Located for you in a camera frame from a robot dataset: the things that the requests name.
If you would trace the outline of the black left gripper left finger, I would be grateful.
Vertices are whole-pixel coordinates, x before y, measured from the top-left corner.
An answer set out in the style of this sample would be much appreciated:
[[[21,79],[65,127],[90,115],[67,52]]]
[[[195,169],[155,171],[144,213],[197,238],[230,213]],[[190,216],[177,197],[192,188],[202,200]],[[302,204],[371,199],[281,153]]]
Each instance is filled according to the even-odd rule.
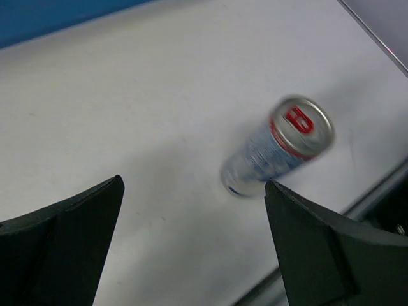
[[[117,224],[116,175],[1,222],[1,305],[92,305]]]

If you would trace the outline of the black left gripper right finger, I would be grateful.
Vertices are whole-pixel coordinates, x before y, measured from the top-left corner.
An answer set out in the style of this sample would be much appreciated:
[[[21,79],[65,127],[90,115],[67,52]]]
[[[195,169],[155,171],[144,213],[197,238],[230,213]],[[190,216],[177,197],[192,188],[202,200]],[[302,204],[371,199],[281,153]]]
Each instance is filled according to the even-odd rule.
[[[407,237],[269,181],[265,205],[290,305],[407,305]]]

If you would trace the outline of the Red Bull can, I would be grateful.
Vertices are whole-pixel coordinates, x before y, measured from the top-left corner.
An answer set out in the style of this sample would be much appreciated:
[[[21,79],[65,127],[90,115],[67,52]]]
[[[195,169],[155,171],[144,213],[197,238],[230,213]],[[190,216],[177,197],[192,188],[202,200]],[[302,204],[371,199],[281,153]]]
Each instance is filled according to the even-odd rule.
[[[259,127],[221,168],[221,182],[230,193],[253,197],[269,180],[296,170],[332,145],[335,128],[313,100],[283,97]]]

